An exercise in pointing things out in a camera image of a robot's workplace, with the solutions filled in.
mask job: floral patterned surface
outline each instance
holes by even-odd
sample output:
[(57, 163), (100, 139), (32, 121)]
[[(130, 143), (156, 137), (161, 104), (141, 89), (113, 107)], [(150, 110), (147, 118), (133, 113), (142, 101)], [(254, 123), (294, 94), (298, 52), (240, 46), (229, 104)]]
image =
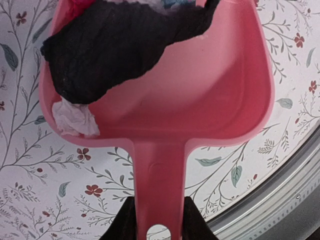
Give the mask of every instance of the floral patterned surface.
[[(124, 150), (72, 145), (42, 116), (39, 48), (56, 5), (0, 0), (0, 240), (98, 239), (134, 194), (132, 159)], [(275, 107), (254, 139), (189, 156), (185, 194), (206, 220), (274, 173), (320, 118), (317, 0), (256, 0), (256, 7), (270, 51)], [(147, 235), (167, 236), (161, 227)]]

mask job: pink dustpan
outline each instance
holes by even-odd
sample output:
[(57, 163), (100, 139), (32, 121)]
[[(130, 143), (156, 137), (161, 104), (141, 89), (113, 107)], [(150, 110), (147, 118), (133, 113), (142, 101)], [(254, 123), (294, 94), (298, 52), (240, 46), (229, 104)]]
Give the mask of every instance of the pink dustpan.
[[(53, 33), (69, 21), (69, 4), (59, 1)], [(200, 146), (230, 146), (254, 137), (271, 115), (274, 95), (254, 1), (221, 0), (205, 35), (167, 47), (150, 72), (89, 106), (101, 131), (98, 138), (61, 137), (81, 146), (128, 151), (134, 163), (138, 240), (157, 224), (180, 240), (187, 156)], [(39, 97), (45, 119), (59, 133), (52, 105), (60, 96), (47, 63)]]

